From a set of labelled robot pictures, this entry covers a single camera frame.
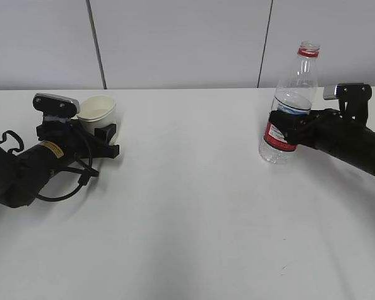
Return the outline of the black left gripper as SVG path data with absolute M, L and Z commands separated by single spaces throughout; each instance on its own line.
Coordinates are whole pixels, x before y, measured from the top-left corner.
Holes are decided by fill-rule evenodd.
M 36 134 L 37 163 L 75 163 L 82 159 L 91 163 L 93 158 L 116 158 L 120 154 L 119 145 L 113 145 L 117 138 L 115 123 L 95 128 L 92 135 L 77 120 L 43 121 Z

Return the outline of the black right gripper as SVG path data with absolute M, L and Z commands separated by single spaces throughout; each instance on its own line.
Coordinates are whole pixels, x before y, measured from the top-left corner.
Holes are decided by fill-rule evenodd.
M 329 111 L 314 125 L 313 112 L 290 114 L 271 111 L 268 121 L 284 133 L 292 145 L 303 145 L 332 156 L 365 156 L 372 150 L 370 130 L 356 121 L 343 119 Z

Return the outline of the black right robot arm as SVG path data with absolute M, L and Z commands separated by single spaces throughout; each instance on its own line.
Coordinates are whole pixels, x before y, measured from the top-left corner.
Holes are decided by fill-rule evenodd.
M 322 151 L 375 177 L 375 132 L 335 109 L 309 114 L 271 111 L 269 120 L 293 146 Z

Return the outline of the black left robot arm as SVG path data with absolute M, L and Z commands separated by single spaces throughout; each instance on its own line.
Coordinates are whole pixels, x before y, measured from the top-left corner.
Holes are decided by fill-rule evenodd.
M 74 196 L 99 176 L 94 159 L 119 155 L 119 146 L 110 143 L 116 129 L 110 124 L 89 133 L 75 119 L 43 122 L 36 128 L 39 142 L 29 149 L 14 131 L 5 131 L 0 139 L 0 204 L 19 208 L 35 199 L 53 203 Z M 61 172 L 78 174 L 77 187 L 65 196 L 41 195 L 40 190 Z

